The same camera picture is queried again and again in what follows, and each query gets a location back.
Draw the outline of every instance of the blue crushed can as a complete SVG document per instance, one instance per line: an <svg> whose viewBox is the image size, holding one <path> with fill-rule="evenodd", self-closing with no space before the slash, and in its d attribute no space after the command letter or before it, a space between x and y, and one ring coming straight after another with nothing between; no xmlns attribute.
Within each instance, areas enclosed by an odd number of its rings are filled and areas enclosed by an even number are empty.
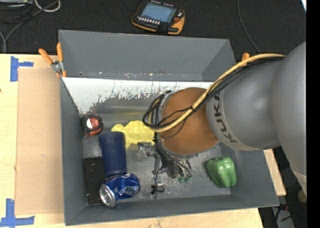
<svg viewBox="0 0 320 228"><path fill-rule="evenodd" d="M107 180L100 186L100 198L109 208L114 208L118 200L128 199L140 192L140 180L127 173Z"/></svg>

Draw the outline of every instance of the blue cup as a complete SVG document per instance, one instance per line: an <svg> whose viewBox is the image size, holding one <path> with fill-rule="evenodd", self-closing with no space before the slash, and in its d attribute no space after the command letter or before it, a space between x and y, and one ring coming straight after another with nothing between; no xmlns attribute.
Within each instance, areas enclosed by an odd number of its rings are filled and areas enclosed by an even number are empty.
<svg viewBox="0 0 320 228"><path fill-rule="evenodd" d="M99 136L99 145L105 178L112 179L127 174L125 134L119 131L103 133Z"/></svg>

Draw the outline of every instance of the gray bin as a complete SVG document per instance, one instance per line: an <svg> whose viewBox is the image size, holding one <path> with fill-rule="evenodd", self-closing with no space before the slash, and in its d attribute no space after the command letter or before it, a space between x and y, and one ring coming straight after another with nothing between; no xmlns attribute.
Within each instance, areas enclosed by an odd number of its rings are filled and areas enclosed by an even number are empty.
<svg viewBox="0 0 320 228"><path fill-rule="evenodd" d="M59 42L68 76L60 81L66 225L279 205L263 151L237 151L221 143L190 160L195 175L189 185L168 181L164 174L163 180L171 185L156 199L148 198L146 186L140 197L119 201L114 209L88 205L83 159L98 156L99 147L97 136L83 138L80 117L94 112L103 118L104 130L141 120L162 90L194 84L206 88L235 64L235 58L227 39L60 30ZM116 81L120 86L110 85ZM120 97L120 91L139 82L145 82L144 92L138 88L139 93L127 91L127 97ZM146 92L148 83L150 92ZM136 147L126 149L128 172L147 183L153 160L137 164ZM231 157L236 185L218 188L210 180L205 162L216 156Z"/></svg>

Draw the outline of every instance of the yellow plastic object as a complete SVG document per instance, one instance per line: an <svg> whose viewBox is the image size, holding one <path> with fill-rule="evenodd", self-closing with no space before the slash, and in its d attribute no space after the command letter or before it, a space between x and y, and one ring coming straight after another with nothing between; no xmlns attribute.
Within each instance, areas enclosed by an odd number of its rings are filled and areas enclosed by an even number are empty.
<svg viewBox="0 0 320 228"><path fill-rule="evenodd" d="M125 147L129 147L130 144L138 144L139 142L155 144L153 141L155 132L149 127L144 125L140 120L134 120L129 122L126 126L121 124L115 125L111 131L118 131L124 133Z"/></svg>

